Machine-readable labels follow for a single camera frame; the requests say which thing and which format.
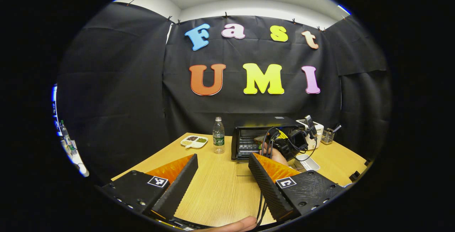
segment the white wall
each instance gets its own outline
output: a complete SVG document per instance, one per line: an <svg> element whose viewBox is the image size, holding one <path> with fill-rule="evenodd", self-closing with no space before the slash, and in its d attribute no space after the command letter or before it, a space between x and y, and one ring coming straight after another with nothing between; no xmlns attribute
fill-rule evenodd
<svg viewBox="0 0 455 232"><path fill-rule="evenodd" d="M293 4L268 0L225 0L202 4L182 10L180 20L187 21L196 18L228 15L257 15L295 21L314 28L328 28L337 21L314 10Z"/></svg>
<svg viewBox="0 0 455 232"><path fill-rule="evenodd" d="M115 2L129 3L132 0L115 0ZM177 19L182 11L176 4L170 0L134 0L132 4L147 8L164 17L172 15L171 20L177 22Z"/></svg>

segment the foam letter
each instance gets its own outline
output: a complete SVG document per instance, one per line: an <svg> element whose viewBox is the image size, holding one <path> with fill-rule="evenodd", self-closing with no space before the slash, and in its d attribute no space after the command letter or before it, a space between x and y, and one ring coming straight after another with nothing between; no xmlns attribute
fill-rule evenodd
<svg viewBox="0 0 455 232"><path fill-rule="evenodd" d="M312 35L309 31L303 31L302 35L305 36L307 44L311 48L313 48L313 49L318 49L319 48L319 45L314 43L314 41L313 41L314 39L316 39L316 37L314 35Z"/></svg>
<svg viewBox="0 0 455 232"><path fill-rule="evenodd" d="M245 34L243 33L245 28L240 24L230 23L230 24L224 25L224 28L226 28L226 29L221 31L221 35L223 35L223 37L226 37L226 38L234 37L236 39L245 38Z"/></svg>
<svg viewBox="0 0 455 232"><path fill-rule="evenodd" d="M270 37L274 41L285 42L288 40L288 35L285 33L286 29L283 26L273 25L270 27Z"/></svg>
<svg viewBox="0 0 455 232"><path fill-rule="evenodd" d="M193 42L193 51L208 45L208 41L202 39L208 39L208 31L206 31L208 28L210 28L210 25L204 23L203 25L188 30L187 33L185 33L185 36L189 36Z"/></svg>
<svg viewBox="0 0 455 232"><path fill-rule="evenodd" d="M281 87L280 65L269 65L265 74L255 63L245 63L243 68L247 70L247 88L243 90L244 94L253 95L257 93L255 82L261 93L265 93L268 83L270 83L268 93L271 95L282 95L284 93L284 89Z"/></svg>
<svg viewBox="0 0 455 232"><path fill-rule="evenodd" d="M307 78L307 88L305 90L307 94L320 93L321 89L317 86L316 76L314 75L316 68L312 66L303 66L302 70L305 72L305 76Z"/></svg>
<svg viewBox="0 0 455 232"><path fill-rule="evenodd" d="M226 68L224 64L214 64L210 66L214 71L213 85L205 87L203 84L204 71L207 69L206 65L192 65L191 71L191 90L197 95L215 95L223 87L223 70Z"/></svg>

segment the white device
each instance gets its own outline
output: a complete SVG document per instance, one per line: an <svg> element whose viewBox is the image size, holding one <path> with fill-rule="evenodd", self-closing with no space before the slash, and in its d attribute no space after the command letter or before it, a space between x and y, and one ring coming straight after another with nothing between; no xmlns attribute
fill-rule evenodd
<svg viewBox="0 0 455 232"><path fill-rule="evenodd" d="M299 124L302 124L305 126L305 130L308 129L308 125L306 124L306 120L304 119L301 119L301 120L296 120L296 122L298 122ZM317 132L317 147L318 148L320 146L320 143L321 143L321 138L322 138L322 132L324 131L324 126L322 124L319 124L319 123L316 123L316 122L313 122L314 123L314 127L316 128L316 132ZM312 150L314 149L314 146L315 146L315 141L314 139L310 139L310 135L307 135L305 137L305 140L307 140L307 143L308 143L308 150Z"/></svg>

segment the person's hand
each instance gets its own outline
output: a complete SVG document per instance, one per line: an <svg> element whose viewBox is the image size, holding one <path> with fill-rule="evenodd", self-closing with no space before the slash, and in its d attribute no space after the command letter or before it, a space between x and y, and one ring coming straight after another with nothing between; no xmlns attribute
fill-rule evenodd
<svg viewBox="0 0 455 232"><path fill-rule="evenodd" d="M244 232L256 227L256 218L248 216L238 222L234 222L221 227L211 227L206 229L197 229L195 232Z"/></svg>
<svg viewBox="0 0 455 232"><path fill-rule="evenodd" d="M264 143L263 149L261 149L259 151L260 155L262 155L262 150L266 150L267 151L267 143ZM280 153L280 151L278 151L278 149L270 148L268 150L268 154L270 154L270 151L272 152L272 160L273 161L276 161L276 162L278 162L280 164L284 164L285 166L289 166L288 161L286 161L286 158L284 158L284 156Z"/></svg>

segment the white divided tray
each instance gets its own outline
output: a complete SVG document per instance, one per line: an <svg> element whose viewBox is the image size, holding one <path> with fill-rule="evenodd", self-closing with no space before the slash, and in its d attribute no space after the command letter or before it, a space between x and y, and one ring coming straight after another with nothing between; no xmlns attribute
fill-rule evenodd
<svg viewBox="0 0 455 232"><path fill-rule="evenodd" d="M189 135L185 139L183 139L180 144L182 146L185 146L186 148L202 148L206 143L208 139L202 136L197 136L197 135Z"/></svg>

